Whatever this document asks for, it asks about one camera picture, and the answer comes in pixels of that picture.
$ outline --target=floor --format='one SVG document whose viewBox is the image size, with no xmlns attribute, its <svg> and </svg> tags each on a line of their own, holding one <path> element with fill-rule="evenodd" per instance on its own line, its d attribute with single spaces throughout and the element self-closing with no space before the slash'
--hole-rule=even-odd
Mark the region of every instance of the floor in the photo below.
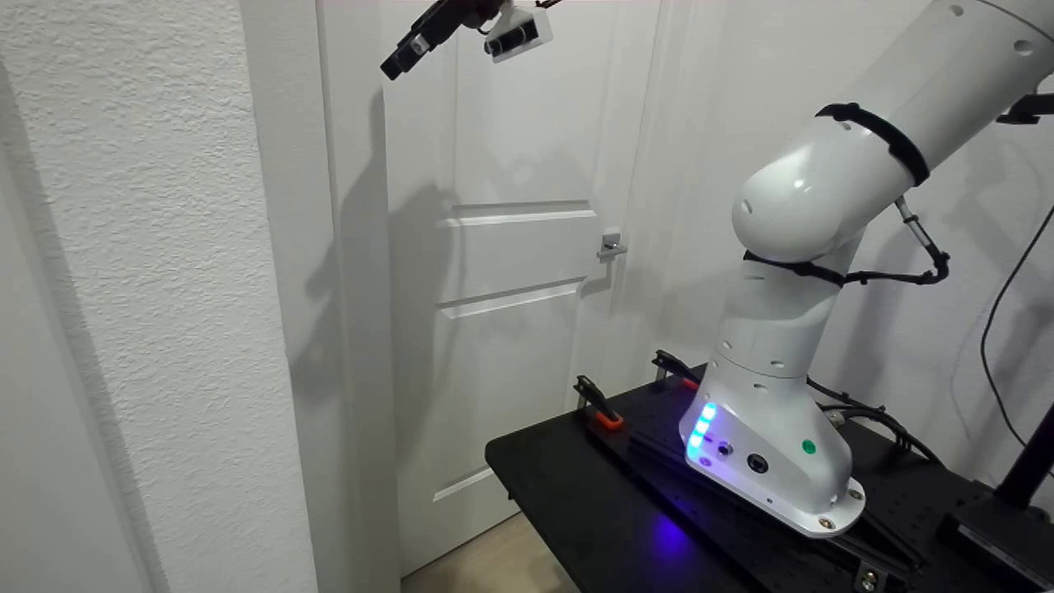
<svg viewBox="0 0 1054 593">
<path fill-rule="evenodd" d="M 577 593 L 524 512 L 402 578 L 402 593 Z"/>
</svg>

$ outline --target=black table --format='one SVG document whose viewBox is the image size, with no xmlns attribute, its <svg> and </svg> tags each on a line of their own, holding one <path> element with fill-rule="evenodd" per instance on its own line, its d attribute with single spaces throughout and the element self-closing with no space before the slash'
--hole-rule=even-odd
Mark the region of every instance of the black table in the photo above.
<svg viewBox="0 0 1054 593">
<path fill-rule="evenodd" d="M 689 400 L 692 392 L 677 383 L 642 385 L 612 398 L 629 428 L 621 440 L 591 432 L 583 416 L 561 416 L 490 440 L 489 465 L 583 593 L 852 589 L 855 566 L 828 566 L 806 541 L 751 506 L 733 506 L 728 494 L 697 490 L 689 499 L 689 509 L 694 504 L 694 512 L 718 517 L 714 530 L 706 530 L 626 466 L 626 440 L 671 425 Z M 926 556 L 908 589 L 1002 589 L 934 538 L 951 506 L 984 494 L 983 484 L 912 453 L 892 465 L 892 443 L 860 425 L 844 425 L 844 437 L 852 443 L 852 475 L 868 494 L 868 512 Z"/>
</svg>

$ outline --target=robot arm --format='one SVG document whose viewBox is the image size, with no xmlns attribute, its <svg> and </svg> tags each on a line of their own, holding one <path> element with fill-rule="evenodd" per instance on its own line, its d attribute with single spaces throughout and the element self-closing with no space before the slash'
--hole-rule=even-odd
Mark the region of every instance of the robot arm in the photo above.
<svg viewBox="0 0 1054 593">
<path fill-rule="evenodd" d="M 462 22 L 490 15 L 490 56 L 541 40 L 513 0 L 437 0 L 381 70 L 395 79 Z M 749 255 L 721 347 L 677 420 L 689 466 L 804 538 L 834 538 L 864 512 L 852 453 L 806 387 L 840 292 L 829 277 L 849 271 L 879 211 L 1050 71 L 1054 0 L 933 0 L 840 101 L 749 177 L 731 213 Z"/>
</svg>

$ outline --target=door frame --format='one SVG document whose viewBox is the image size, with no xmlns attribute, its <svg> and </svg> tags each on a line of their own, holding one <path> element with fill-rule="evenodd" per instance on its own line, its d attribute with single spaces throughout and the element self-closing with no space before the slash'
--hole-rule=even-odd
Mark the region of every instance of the door frame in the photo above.
<svg viewBox="0 0 1054 593">
<path fill-rule="evenodd" d="M 323 593 L 397 589 L 378 7 L 239 0 Z"/>
</svg>

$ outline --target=power cord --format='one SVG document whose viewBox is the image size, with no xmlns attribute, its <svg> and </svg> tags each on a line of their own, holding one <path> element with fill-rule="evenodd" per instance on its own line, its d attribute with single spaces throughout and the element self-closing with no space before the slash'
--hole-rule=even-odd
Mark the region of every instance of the power cord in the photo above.
<svg viewBox="0 0 1054 593">
<path fill-rule="evenodd" d="M 829 385 L 820 385 L 812 378 L 806 378 L 810 387 L 818 387 L 820 396 L 834 398 L 836 406 L 820 406 L 820 412 L 836 412 L 844 416 L 848 420 L 852 417 L 864 417 L 864 420 L 877 420 L 877 425 L 885 425 L 895 437 L 895 448 L 916 448 L 926 460 L 933 460 L 934 466 L 946 466 L 946 460 L 926 448 L 926 440 L 919 440 L 908 428 L 901 428 L 890 412 L 885 406 L 864 406 L 855 400 L 849 392 L 834 392 Z"/>
<path fill-rule="evenodd" d="M 1024 448 L 1024 437 L 1020 437 L 1020 432 L 1017 432 L 1014 420 L 1011 420 L 1011 412 L 1007 412 L 1007 406 L 1003 406 L 1003 398 L 1002 398 L 1002 392 L 998 392 L 998 383 L 996 383 L 996 373 L 990 373 L 990 362 L 989 362 L 989 334 L 990 334 L 990 325 L 996 325 L 996 317 L 998 317 L 1002 299 L 1007 296 L 1007 289 L 1011 289 L 1011 283 L 1017 280 L 1020 265 L 1027 262 L 1031 249 L 1033 249 L 1033 246 L 1041 242 L 1041 236 L 1047 232 L 1050 221 L 1054 221 L 1054 208 L 1043 213 L 1041 228 L 1031 232 L 1024 253 L 1017 255 L 1011 277 L 1002 283 L 1002 289 L 998 289 L 998 296 L 996 296 L 996 304 L 990 304 L 990 308 L 989 308 L 984 333 L 983 333 L 983 347 L 978 347 L 978 348 L 983 348 L 983 370 L 984 370 L 989 387 L 990 387 L 990 396 L 996 396 L 998 416 L 1002 416 L 1002 420 L 1007 425 L 1007 432 L 1014 436 L 1014 440 L 1017 440 L 1020 448 Z"/>
</svg>

